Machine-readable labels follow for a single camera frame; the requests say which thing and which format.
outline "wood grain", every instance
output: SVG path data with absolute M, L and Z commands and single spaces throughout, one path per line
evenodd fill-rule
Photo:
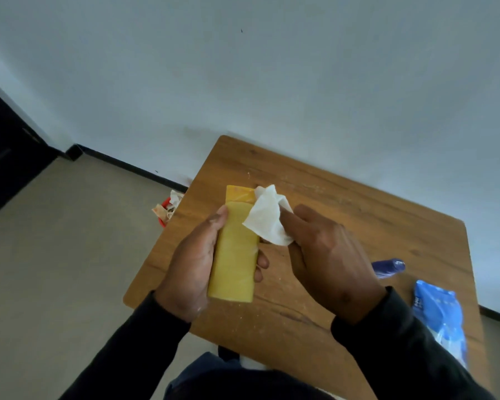
M 418 279 L 454 290 L 464 313 L 469 370 L 489 387 L 467 232 L 462 221 L 252 144 L 221 136 L 173 219 L 130 285 L 135 308 L 165 275 L 178 243 L 224 203 L 226 185 L 275 184 L 294 207 L 306 204 L 343 223 L 372 261 L 401 258 L 406 271 L 386 279 L 408 303 Z M 285 247 L 263 245 L 271 266 L 253 303 L 212 300 L 192 333 L 349 400 L 374 398 L 353 357 L 329 332 L 332 314 L 293 276 Z

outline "blue wet wipes package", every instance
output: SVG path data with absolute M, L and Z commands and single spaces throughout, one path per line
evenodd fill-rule
M 467 367 L 467 342 L 461 327 L 463 312 L 455 292 L 417 281 L 413 313 L 435 340 Z

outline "hand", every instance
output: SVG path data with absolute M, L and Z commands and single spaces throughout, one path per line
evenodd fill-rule
M 165 279 L 154 293 L 156 301 L 174 316 L 192 322 L 207 306 L 207 284 L 219 230 L 228 218 L 224 205 L 215 214 L 200 223 L 184 238 L 172 255 Z M 269 261 L 259 250 L 254 281 L 261 282 L 260 268 L 268 268 Z
M 343 225 L 299 205 L 281 211 L 294 276 L 318 303 L 349 324 L 361 321 L 387 291 L 360 242 Z

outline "left hand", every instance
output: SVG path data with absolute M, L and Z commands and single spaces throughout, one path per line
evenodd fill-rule
M 154 293 L 163 309 L 187 323 L 194 321 L 207 306 L 207 284 L 219 230 L 228 219 L 228 208 L 219 210 L 200 223 L 184 238 L 172 255 L 165 279 Z M 269 260 L 259 250 L 254 281 L 261 282 L 261 269 L 269 267 Z

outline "right hand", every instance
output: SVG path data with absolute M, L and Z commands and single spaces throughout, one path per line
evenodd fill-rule
M 385 297 L 360 242 L 342 225 L 299 205 L 281 211 L 294 276 L 315 301 L 354 325 Z

